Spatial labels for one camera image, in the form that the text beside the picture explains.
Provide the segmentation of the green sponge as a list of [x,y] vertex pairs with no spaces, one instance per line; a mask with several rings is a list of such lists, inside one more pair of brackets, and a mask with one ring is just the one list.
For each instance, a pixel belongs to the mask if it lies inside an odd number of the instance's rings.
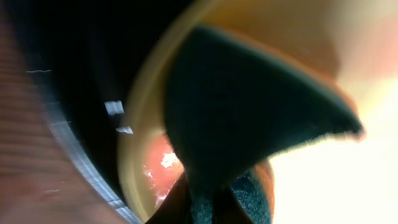
[[256,164],[327,135],[364,131],[337,92],[210,26],[192,30],[169,71],[164,126],[185,169],[194,223],[213,221],[213,194],[225,188],[256,222],[269,223]]

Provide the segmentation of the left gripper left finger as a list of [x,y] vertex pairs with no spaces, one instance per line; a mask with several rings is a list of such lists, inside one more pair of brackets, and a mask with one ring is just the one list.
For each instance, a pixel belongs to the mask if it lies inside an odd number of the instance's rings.
[[185,173],[174,183],[169,194],[145,224],[191,224],[191,198]]

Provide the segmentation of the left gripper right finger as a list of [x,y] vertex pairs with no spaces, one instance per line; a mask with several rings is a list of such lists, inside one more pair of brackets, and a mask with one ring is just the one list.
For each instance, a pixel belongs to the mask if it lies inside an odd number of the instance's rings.
[[213,224],[253,224],[229,188],[213,194]]

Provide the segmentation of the yellow plate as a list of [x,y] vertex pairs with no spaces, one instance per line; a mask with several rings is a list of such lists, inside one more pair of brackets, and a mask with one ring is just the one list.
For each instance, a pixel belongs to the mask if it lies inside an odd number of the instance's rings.
[[397,1],[194,1],[124,106],[141,223],[397,222]]

